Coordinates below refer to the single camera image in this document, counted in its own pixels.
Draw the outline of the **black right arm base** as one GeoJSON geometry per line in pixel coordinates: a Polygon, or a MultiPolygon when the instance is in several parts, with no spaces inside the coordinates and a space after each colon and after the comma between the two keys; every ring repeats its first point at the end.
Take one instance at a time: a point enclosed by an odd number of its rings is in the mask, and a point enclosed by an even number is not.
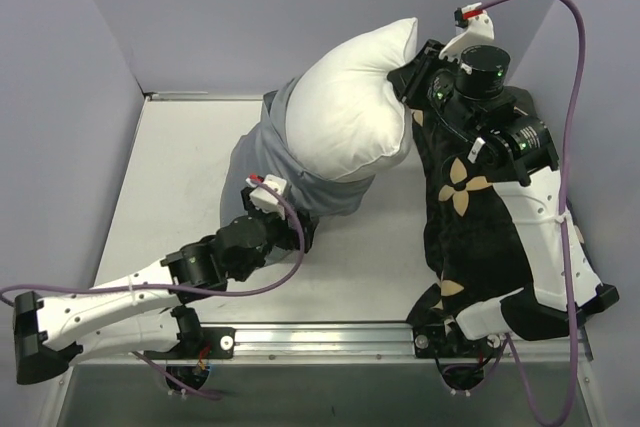
{"type": "Polygon", "coordinates": [[[414,353],[419,359],[486,360],[495,355],[501,342],[496,337],[467,339],[455,322],[436,320],[412,328],[414,353]]]}

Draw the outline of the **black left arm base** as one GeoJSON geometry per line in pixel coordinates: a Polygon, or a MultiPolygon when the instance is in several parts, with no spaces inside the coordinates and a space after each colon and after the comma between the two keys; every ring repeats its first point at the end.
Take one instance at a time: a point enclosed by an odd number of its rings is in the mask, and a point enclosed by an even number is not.
{"type": "Polygon", "coordinates": [[[234,354],[236,330],[230,326],[206,327],[200,323],[197,312],[186,306],[170,311],[178,327],[177,344],[165,358],[187,359],[231,359],[234,354]]]}

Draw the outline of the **grey pillowcase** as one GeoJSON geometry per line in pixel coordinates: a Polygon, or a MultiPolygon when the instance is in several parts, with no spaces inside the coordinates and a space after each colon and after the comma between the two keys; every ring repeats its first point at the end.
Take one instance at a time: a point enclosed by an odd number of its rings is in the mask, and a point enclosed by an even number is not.
{"type": "Polygon", "coordinates": [[[313,174],[295,159],[285,134],[289,98],[297,77],[263,96],[259,122],[236,143],[220,198],[219,220],[225,226],[246,213],[241,189],[249,174],[273,174],[288,182],[287,200],[309,214],[311,226],[325,217],[347,216],[358,210],[373,179],[338,183],[313,174]]]}

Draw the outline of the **white pillow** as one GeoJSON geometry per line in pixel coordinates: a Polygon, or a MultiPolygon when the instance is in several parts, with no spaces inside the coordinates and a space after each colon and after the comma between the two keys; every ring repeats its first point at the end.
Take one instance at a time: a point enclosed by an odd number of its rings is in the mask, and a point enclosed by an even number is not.
{"type": "Polygon", "coordinates": [[[410,150],[411,112],[387,75],[416,54],[418,19],[400,19],[334,47],[297,81],[286,143],[302,167],[328,181],[364,180],[410,150]]]}

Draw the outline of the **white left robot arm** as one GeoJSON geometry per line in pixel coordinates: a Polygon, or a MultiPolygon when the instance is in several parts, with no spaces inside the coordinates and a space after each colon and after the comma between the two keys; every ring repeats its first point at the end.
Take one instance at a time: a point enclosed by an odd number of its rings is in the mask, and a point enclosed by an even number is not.
{"type": "Polygon", "coordinates": [[[244,215],[115,281],[80,290],[18,285],[2,289],[13,309],[16,381],[38,384],[83,361],[149,353],[159,359],[198,355],[206,334],[191,303],[229,297],[276,250],[304,256],[317,220],[288,203],[275,185],[242,191],[244,215]]]}

